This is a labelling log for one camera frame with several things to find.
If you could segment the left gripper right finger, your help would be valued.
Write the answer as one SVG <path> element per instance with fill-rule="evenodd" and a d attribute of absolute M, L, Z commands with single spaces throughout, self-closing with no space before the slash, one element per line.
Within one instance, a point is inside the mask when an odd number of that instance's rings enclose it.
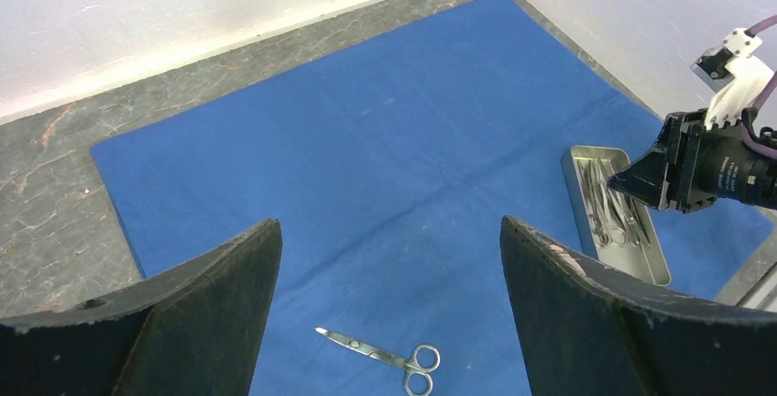
<path fill-rule="evenodd" d="M 535 395 L 773 395 L 776 316 L 638 280 L 501 221 L 504 277 Z"/>

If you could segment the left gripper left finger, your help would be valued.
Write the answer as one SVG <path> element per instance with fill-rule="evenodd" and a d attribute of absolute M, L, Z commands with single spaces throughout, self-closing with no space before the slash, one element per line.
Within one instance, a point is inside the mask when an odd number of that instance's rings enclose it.
<path fill-rule="evenodd" d="M 281 261 L 279 221 L 71 308 L 1 321 L 4 395 L 245 395 Z"/>

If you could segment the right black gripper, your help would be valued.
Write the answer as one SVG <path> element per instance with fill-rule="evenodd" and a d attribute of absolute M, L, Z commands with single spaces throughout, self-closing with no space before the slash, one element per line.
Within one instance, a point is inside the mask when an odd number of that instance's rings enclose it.
<path fill-rule="evenodd" d="M 717 199 L 774 210 L 776 159 L 748 147 L 737 126 L 705 129 L 706 112 L 664 119 L 658 149 L 607 179 L 607 187 L 655 210 L 692 213 Z"/>

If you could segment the metal instrument tray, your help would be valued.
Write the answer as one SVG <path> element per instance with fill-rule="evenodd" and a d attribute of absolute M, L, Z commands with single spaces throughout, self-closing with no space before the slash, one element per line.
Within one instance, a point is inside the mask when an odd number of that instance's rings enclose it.
<path fill-rule="evenodd" d="M 639 280 L 668 286 L 672 276 L 648 208 L 607 186 L 630 165 L 626 152 L 577 145 L 561 162 L 582 251 Z"/>

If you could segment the steel surgical scissors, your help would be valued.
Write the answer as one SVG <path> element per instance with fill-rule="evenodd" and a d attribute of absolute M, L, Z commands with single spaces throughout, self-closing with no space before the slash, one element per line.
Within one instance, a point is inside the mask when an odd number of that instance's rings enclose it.
<path fill-rule="evenodd" d="M 402 357 L 382 347 L 373 346 L 361 339 L 336 333 L 323 327 L 315 327 L 314 330 L 339 346 L 401 369 L 404 372 L 403 389 L 407 395 L 428 396 L 432 394 L 434 382 L 431 374 L 439 368 L 442 358 L 437 347 L 429 344 L 419 344 L 413 348 L 409 357 Z M 433 363 L 429 366 L 424 366 L 419 360 L 419 355 L 423 350 L 428 350 L 432 353 Z M 425 390 L 417 392 L 411 387 L 410 382 L 413 376 L 421 376 L 425 379 Z"/>

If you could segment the blue surgical drape cloth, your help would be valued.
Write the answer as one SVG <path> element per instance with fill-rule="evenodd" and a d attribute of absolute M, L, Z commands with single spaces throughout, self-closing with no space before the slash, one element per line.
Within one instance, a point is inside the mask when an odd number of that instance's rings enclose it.
<path fill-rule="evenodd" d="M 91 153 L 145 277 L 280 221 L 252 394 L 403 392 L 327 328 L 402 355 L 436 346 L 438 395 L 527 395 L 501 219 L 578 248 L 563 154 L 638 157 L 661 125 L 513 0 L 476 0 Z"/>

